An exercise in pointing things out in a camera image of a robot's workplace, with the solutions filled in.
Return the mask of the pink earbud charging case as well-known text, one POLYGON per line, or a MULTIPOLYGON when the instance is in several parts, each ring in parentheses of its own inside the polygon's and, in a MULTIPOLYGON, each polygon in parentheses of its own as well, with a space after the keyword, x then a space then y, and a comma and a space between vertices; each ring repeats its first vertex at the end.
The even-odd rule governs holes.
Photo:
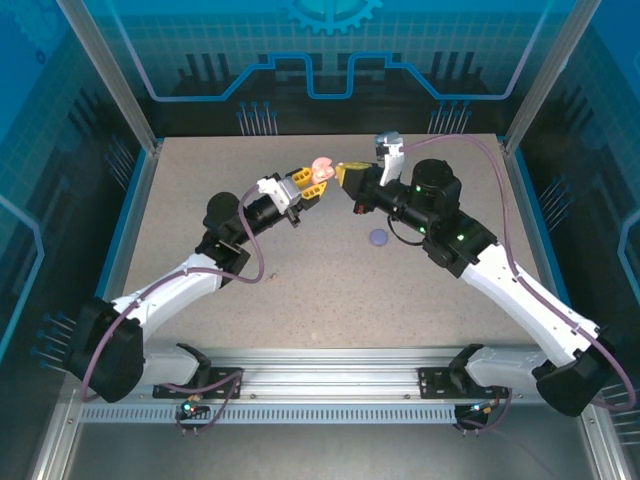
POLYGON ((333 161, 328 157, 318 157, 311 164, 311 182, 314 185, 328 181, 335 175, 333 161))

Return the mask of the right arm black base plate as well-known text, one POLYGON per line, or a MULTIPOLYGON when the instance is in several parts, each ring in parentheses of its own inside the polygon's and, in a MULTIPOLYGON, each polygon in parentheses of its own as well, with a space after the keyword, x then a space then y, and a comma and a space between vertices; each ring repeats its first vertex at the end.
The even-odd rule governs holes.
POLYGON ((505 387, 480 386, 468 375, 460 381, 448 367, 423 367, 417 370, 418 388, 423 400, 506 400, 505 387))

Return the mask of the aluminium mounting beam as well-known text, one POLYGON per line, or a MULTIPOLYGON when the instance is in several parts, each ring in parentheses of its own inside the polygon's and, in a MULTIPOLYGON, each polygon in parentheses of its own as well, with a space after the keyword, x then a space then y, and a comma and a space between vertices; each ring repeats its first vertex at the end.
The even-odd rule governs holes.
MULTIPOLYGON (((239 367, 221 382, 232 380, 227 395, 235 399, 310 400, 423 400, 417 370, 448 367, 464 349, 210 349, 199 351, 211 367, 239 367)), ((532 353, 531 348, 502 348, 532 353)), ((538 393, 514 390, 536 399, 538 393)))

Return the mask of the aluminium and blue side rail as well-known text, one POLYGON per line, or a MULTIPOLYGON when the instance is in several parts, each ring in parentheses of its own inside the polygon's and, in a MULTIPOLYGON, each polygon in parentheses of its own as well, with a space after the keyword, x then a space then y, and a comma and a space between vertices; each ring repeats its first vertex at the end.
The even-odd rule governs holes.
POLYGON ((102 300, 123 295, 162 146, 142 150, 136 161, 95 291, 102 300))
POLYGON ((520 153, 500 148, 518 213, 532 250, 539 279, 519 266, 512 274, 500 305, 512 315, 556 367, 568 365, 591 346, 595 324, 572 307, 529 173, 520 153))

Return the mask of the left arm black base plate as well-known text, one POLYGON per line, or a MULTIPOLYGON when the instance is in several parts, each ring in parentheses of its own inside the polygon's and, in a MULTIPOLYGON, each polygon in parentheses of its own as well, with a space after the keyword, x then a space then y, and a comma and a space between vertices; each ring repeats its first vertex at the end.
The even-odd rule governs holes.
MULTIPOLYGON (((219 383, 222 380, 226 379, 228 376, 239 372, 240 374, 244 373, 244 370, 239 367, 211 367, 207 373, 203 371, 196 372, 194 377, 189 380, 186 384, 181 385, 181 388, 186 389, 197 389, 208 387, 214 383, 219 383)), ((209 390, 207 392, 201 393, 203 399, 216 399, 223 400, 226 395, 229 393, 232 387, 232 380, 221 384, 216 389, 209 390)), ((187 394, 178 392, 174 389, 167 388, 164 385, 154 385, 152 391, 152 397, 155 399, 185 399, 187 394)))

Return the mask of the aluminium frame post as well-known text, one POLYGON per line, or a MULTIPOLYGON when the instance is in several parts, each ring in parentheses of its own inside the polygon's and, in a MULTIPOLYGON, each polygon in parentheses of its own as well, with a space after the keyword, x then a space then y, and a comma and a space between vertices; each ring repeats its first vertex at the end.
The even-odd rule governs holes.
POLYGON ((55 1, 136 140, 148 154, 154 155, 158 148, 156 136, 83 0, 55 1))
POLYGON ((513 155, 519 147, 601 2, 576 0, 507 131, 506 154, 513 155))

